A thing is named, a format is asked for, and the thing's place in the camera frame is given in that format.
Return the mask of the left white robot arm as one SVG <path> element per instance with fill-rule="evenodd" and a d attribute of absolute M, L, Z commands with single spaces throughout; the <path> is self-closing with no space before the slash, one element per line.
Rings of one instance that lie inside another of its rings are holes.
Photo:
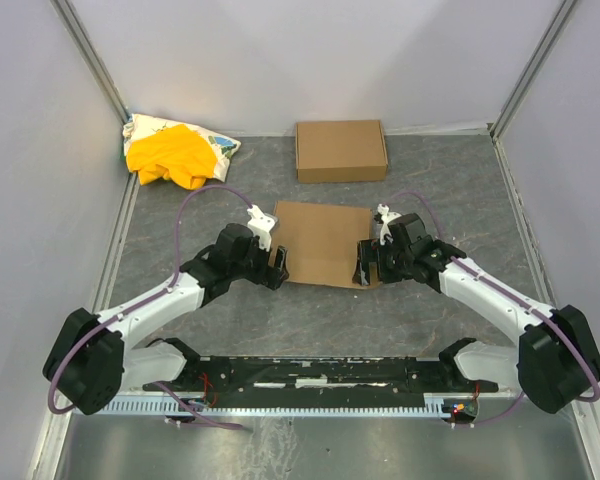
<path fill-rule="evenodd" d="M 247 224 L 230 223 L 217 240 L 180 265 L 166 281 L 119 306 L 68 315 L 42 373 L 49 381 L 48 407 L 56 393 L 85 415 L 101 411 L 121 390 L 171 382 L 184 371 L 191 351 L 174 340 L 147 347 L 140 342 L 170 321 L 194 312 L 247 280 L 270 290 L 287 280 L 285 247 L 271 247 L 276 218 L 263 214 Z"/>

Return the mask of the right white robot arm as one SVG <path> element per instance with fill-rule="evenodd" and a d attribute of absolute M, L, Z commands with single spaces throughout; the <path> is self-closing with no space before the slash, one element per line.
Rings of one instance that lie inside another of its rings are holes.
<path fill-rule="evenodd" d="M 462 342 L 451 358 L 464 378 L 516 389 L 550 414 L 572 401 L 600 399 L 600 353 L 581 310 L 557 308 L 509 287 L 430 235 L 415 213 L 402 215 L 381 204 L 374 219 L 380 233 L 359 242 L 354 283 L 426 285 L 469 307 L 512 342 L 511 347 Z"/>

